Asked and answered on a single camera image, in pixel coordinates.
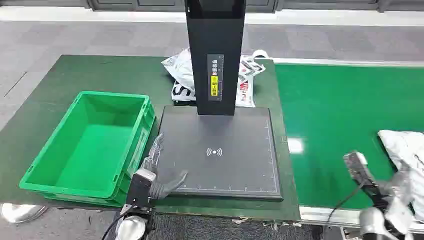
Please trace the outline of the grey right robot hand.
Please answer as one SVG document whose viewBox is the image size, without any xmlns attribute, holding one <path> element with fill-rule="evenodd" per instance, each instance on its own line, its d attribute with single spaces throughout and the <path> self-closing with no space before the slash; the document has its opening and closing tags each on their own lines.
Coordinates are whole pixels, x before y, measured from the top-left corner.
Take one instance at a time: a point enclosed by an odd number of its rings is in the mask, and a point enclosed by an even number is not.
<svg viewBox="0 0 424 240">
<path fill-rule="evenodd" d="M 390 181 L 383 185 L 383 191 L 388 194 L 386 197 L 388 207 L 384 217 L 400 235 L 404 236 L 409 233 L 415 218 L 410 208 L 413 201 L 411 172 L 411 167 L 402 163 Z"/>
</svg>

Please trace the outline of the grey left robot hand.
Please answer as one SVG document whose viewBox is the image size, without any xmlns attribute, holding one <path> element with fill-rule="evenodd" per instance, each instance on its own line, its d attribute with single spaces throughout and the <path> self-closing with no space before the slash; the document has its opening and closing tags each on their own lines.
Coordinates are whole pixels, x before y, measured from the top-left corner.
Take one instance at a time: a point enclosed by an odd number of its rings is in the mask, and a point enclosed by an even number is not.
<svg viewBox="0 0 424 240">
<path fill-rule="evenodd" d="M 140 167 L 141 169 L 146 169 L 147 171 L 154 173 L 157 177 L 159 176 L 158 163 L 161 157 L 161 153 L 164 149 L 163 141 L 164 134 L 159 133 L 155 138 L 147 157 L 144 158 Z M 155 200 L 164 199 L 185 182 L 188 173 L 189 172 L 187 170 L 183 170 L 177 178 L 166 183 L 155 179 L 155 181 L 153 181 L 151 184 L 149 197 Z"/>
</svg>

